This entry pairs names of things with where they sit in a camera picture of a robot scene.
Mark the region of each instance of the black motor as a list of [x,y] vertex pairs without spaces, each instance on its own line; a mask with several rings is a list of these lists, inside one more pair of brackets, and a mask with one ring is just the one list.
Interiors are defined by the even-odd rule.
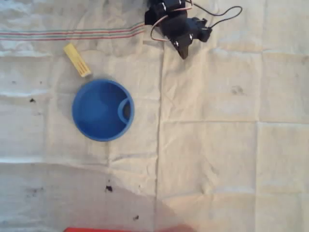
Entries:
[[[189,2],[191,6],[186,7],[186,2]],[[224,14],[212,14],[199,5],[193,4],[192,0],[149,0],[148,3],[149,10],[145,14],[145,24],[153,26],[151,38],[157,41],[171,41],[182,59],[188,57],[189,46],[194,39],[207,42],[215,25],[234,18],[242,12],[241,7],[235,6],[228,9]],[[221,20],[211,27],[206,27],[206,19],[188,18],[187,10],[190,10],[193,5],[212,16],[225,15],[229,10],[236,7],[240,8],[241,11],[234,17]],[[168,39],[153,38],[152,34],[155,27],[159,27],[162,34]]]

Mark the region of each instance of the black speck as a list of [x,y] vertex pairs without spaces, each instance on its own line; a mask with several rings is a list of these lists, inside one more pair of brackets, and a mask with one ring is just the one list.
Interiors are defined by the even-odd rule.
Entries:
[[106,186],[105,191],[112,192],[112,187],[111,186]]

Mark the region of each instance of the white cloth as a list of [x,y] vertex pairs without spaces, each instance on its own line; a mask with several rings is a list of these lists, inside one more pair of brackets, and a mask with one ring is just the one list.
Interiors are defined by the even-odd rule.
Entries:
[[[132,35],[143,0],[0,2],[1,232],[309,231],[309,2],[196,2],[244,12],[186,60],[149,26]],[[130,37],[68,41],[94,78],[134,98],[132,127],[110,143],[72,122],[87,80],[62,51],[68,41],[16,41],[100,29]],[[20,35],[31,32],[45,35]]]

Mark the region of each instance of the red object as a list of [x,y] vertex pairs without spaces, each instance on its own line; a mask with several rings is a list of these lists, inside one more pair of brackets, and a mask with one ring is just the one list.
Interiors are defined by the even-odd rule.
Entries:
[[126,231],[67,228],[64,232],[126,232]]

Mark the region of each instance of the red stripe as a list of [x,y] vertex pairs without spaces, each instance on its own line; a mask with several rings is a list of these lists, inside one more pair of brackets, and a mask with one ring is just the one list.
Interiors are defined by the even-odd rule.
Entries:
[[122,33],[130,32],[137,28],[143,27],[144,25],[135,26],[128,30],[113,30],[113,31],[73,31],[73,32],[45,32],[45,33],[16,33],[16,32],[0,32],[0,35],[70,35],[70,34],[107,34],[107,33]]
[[130,38],[135,35],[141,34],[144,31],[139,31],[131,35],[124,36],[108,36],[108,37],[93,37],[93,38],[51,38],[51,39],[9,39],[9,38],[0,38],[0,41],[60,41],[60,40],[99,40],[99,39],[122,39]]

